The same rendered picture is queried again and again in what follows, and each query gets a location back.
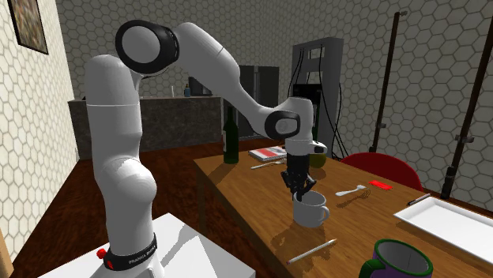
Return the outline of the dark green wine bottle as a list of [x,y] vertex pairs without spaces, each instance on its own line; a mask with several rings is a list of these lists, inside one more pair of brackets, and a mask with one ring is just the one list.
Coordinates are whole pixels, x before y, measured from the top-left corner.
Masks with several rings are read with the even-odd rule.
[[223,128],[224,162],[235,164],[239,162],[239,135],[234,120],[233,107],[228,107],[228,116]]

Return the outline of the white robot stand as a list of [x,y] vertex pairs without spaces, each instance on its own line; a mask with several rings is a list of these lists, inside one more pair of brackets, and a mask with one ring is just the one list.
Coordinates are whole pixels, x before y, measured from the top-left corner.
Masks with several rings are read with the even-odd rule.
[[[180,219],[167,213],[153,221],[156,257],[164,278],[255,278],[256,272]],[[38,278],[93,278],[105,270],[92,250]]]

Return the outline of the dark pen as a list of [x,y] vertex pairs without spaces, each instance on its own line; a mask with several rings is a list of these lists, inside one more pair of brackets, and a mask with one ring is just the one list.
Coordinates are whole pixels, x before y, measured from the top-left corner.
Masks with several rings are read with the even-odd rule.
[[424,199],[426,199],[426,198],[428,198],[430,196],[431,196],[431,194],[430,193],[427,193],[427,194],[425,194],[425,195],[423,195],[421,197],[418,197],[415,200],[412,200],[412,201],[408,202],[407,203],[407,206],[414,205],[415,203],[420,202],[420,201],[422,201],[422,200],[424,200]]

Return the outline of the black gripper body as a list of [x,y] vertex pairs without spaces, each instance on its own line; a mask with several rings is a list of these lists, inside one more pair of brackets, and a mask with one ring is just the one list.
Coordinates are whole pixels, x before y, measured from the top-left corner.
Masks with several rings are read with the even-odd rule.
[[305,181],[310,167],[310,155],[296,156],[287,154],[287,174],[295,181]]

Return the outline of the red and white book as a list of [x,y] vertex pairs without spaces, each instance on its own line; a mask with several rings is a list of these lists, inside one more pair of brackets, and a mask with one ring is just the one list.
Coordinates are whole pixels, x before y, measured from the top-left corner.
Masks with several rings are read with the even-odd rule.
[[258,148],[250,150],[248,154],[262,162],[283,159],[287,156],[286,150],[281,146]]

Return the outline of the white mug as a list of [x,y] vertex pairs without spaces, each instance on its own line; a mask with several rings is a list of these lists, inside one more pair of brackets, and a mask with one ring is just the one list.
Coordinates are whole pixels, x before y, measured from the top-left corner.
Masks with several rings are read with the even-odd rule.
[[316,191],[309,191],[298,199],[293,195],[293,220],[303,227],[319,227],[330,216],[326,198]]

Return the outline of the white rectangular tray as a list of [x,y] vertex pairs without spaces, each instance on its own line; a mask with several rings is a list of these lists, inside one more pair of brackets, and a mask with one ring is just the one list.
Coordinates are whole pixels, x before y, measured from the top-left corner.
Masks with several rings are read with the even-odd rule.
[[434,197],[393,215],[493,265],[492,218]]

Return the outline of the red chair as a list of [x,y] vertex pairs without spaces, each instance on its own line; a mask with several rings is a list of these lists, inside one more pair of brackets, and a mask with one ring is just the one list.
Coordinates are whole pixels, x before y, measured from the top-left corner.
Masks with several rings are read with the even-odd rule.
[[415,170],[394,156],[376,152],[359,152],[346,156],[341,162],[423,192],[420,178]]

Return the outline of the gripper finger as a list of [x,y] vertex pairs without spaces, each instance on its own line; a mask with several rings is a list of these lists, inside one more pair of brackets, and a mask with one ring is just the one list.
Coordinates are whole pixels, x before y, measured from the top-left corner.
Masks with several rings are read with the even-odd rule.
[[292,198],[302,200],[302,175],[296,171],[282,171],[281,177],[287,188],[290,189]]
[[315,179],[307,175],[307,178],[305,180],[305,186],[301,189],[301,195],[304,195],[305,193],[309,192],[316,183],[317,181]]

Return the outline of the wooden table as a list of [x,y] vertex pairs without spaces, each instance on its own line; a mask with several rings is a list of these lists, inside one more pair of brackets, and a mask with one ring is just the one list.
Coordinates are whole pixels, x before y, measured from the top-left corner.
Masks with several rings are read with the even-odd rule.
[[[239,162],[222,156],[197,159],[197,184],[208,187],[235,220],[264,262],[279,278],[357,278],[379,239],[398,239],[423,251],[432,261],[432,278],[493,278],[493,265],[394,217],[421,192],[392,182],[391,190],[370,186],[376,175],[327,160],[312,168],[314,190],[326,197],[330,216],[321,227],[306,228],[292,216],[292,196],[280,173],[285,165],[251,170],[247,152]],[[366,187],[342,197],[336,192]],[[290,265],[286,261],[331,239],[337,241]]]

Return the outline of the dark standing pole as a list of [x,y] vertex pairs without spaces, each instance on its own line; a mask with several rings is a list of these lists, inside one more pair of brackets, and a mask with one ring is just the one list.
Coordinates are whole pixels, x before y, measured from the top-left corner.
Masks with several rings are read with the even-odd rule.
[[457,146],[453,155],[452,164],[448,166],[446,170],[445,181],[442,186],[442,191],[440,193],[441,199],[449,199],[452,189],[453,182],[457,174],[457,169],[461,160],[464,147],[468,143],[473,142],[473,137],[469,137],[469,128],[471,126],[473,113],[476,109],[477,100],[479,98],[480,90],[482,88],[482,83],[484,80],[485,73],[487,71],[487,64],[491,57],[491,51],[493,50],[493,33],[488,33],[484,44],[484,50],[481,55],[480,64],[478,66],[475,80],[472,87],[472,93],[468,105],[468,110],[466,112],[463,125],[461,127],[461,132],[456,136]]
[[374,138],[372,141],[372,145],[369,148],[369,152],[376,152],[377,151],[380,131],[381,131],[381,129],[384,129],[386,127],[386,124],[382,122],[382,117],[383,117],[383,111],[384,111],[385,103],[386,103],[386,95],[387,95],[387,90],[388,90],[388,85],[389,85],[390,70],[391,70],[392,61],[393,61],[393,53],[394,53],[395,44],[396,44],[397,30],[398,30],[400,18],[405,17],[407,14],[408,14],[408,11],[403,10],[400,12],[396,12],[393,15],[393,25],[392,25],[392,30],[391,30],[390,44],[389,44],[389,48],[388,48],[388,55],[387,55],[387,59],[386,59],[386,68],[385,68],[385,73],[384,73],[384,78],[383,78],[383,83],[382,83],[381,99],[380,99],[379,108],[378,108],[378,116],[377,116],[377,120],[375,123]]

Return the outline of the framed wall picture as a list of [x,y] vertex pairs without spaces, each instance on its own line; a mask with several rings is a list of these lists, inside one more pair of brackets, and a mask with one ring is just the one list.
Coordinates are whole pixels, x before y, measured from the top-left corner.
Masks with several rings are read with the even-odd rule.
[[17,42],[22,47],[48,54],[37,0],[6,0]]

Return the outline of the white pencil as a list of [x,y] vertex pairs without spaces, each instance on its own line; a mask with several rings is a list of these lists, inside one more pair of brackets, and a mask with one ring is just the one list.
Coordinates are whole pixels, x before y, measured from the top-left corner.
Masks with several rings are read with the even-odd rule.
[[337,241],[337,239],[331,239],[328,242],[325,242],[325,243],[323,243],[323,244],[321,244],[319,246],[316,246],[313,249],[308,250],[308,251],[306,251],[306,252],[304,252],[304,253],[302,253],[302,254],[300,254],[300,255],[298,255],[298,256],[296,256],[296,257],[294,257],[294,258],[292,258],[292,259],[290,259],[288,261],[286,261],[286,265],[290,265],[290,264],[292,264],[295,261],[298,261],[298,260],[300,260],[300,259],[302,259],[302,258],[304,258],[304,257],[306,257],[306,256],[308,256],[308,255],[310,255],[310,254],[312,254],[312,253],[320,250],[320,249],[323,249],[323,248],[325,248],[325,247],[327,247],[327,246],[335,243],[336,241]]

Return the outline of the white spoon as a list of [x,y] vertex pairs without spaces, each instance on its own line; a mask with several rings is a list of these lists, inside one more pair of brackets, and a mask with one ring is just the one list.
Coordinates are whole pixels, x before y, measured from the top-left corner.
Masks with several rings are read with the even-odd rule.
[[339,192],[336,192],[336,193],[335,193],[335,195],[336,195],[336,196],[338,196],[338,197],[342,197],[342,196],[344,196],[344,195],[346,195],[346,194],[349,194],[349,193],[355,193],[355,192],[357,192],[357,191],[359,191],[359,190],[364,190],[364,189],[366,189],[366,187],[365,187],[365,186],[363,186],[363,185],[358,185],[358,186],[357,186],[354,190],[339,191]]

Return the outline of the grey stone counter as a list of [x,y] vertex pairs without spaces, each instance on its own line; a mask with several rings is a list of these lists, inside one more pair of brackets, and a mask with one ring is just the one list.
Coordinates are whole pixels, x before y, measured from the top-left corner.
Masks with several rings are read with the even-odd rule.
[[68,105],[82,159],[136,157],[220,140],[217,96],[142,99],[133,87],[95,88]]

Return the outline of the purple and green mug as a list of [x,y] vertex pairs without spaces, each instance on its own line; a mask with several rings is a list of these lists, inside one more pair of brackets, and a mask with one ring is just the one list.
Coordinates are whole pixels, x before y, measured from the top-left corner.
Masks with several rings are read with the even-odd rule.
[[423,252],[396,239],[379,239],[358,278],[431,278],[434,266]]

